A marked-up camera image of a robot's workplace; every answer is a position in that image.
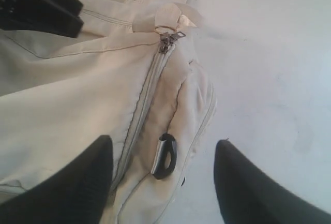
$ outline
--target metal ring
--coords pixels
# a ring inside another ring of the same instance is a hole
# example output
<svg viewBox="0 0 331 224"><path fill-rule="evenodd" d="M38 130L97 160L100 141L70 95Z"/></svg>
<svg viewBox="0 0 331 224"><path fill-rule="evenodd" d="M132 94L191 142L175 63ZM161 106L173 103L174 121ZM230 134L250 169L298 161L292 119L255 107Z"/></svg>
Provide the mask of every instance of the metal ring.
<svg viewBox="0 0 331 224"><path fill-rule="evenodd" d="M161 33L160 31L157 31L157 29L158 28L167 28L167 29L170 29L171 31L173 31L174 33L176 33L177 32L177 30L175 29L175 28L173 28L173 27L170 27L170 26L156 26L155 28L154 28L154 31L157 33L157 34L159 34L159 35L162 35L162 34L165 34L165 33Z"/></svg>

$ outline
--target canvas bag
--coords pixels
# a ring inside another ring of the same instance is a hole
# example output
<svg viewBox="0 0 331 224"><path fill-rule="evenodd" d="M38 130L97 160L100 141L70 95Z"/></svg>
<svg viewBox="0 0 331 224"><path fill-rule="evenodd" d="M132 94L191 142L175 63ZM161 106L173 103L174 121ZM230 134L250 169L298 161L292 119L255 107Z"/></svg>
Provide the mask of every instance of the canvas bag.
<svg viewBox="0 0 331 224"><path fill-rule="evenodd" d="M78 39L1 32L0 203L106 134L114 175L101 223L156 223L216 106L190 39L201 17L187 0L80 1ZM160 34L174 30L187 36L160 53ZM176 138L177 163L157 180L151 169L163 133Z"/></svg>

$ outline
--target white floor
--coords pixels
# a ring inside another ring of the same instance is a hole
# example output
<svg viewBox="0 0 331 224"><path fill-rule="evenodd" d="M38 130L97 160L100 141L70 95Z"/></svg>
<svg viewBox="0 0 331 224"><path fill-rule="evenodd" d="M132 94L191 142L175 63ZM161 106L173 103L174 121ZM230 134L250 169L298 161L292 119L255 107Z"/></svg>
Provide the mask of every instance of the white floor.
<svg viewBox="0 0 331 224"><path fill-rule="evenodd" d="M206 17L197 52L218 112L164 223L222 223L216 142L230 140L269 176L331 212L331 1L191 0Z"/></svg>

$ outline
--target zipper pull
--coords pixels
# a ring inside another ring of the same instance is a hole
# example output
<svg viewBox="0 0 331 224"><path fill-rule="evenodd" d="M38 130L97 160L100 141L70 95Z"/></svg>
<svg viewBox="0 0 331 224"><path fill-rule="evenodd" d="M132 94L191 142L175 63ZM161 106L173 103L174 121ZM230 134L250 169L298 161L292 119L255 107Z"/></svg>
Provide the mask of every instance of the zipper pull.
<svg viewBox="0 0 331 224"><path fill-rule="evenodd" d="M162 54L166 54L169 50L169 47L177 40L186 37L186 34L183 32L178 32L175 34L162 34L161 35L161 46L159 52Z"/></svg>

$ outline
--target beige bag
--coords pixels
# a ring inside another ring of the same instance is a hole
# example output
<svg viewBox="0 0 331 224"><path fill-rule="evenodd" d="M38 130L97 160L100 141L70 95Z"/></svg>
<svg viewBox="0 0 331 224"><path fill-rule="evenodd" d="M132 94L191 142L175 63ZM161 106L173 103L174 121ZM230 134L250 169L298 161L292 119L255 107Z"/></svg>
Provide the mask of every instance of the beige bag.
<svg viewBox="0 0 331 224"><path fill-rule="evenodd" d="M157 223L215 111L190 39L201 17L187 0L80 1L78 39L0 32L0 203L110 135L114 175L101 223ZM164 133L177 157L157 179Z"/></svg>

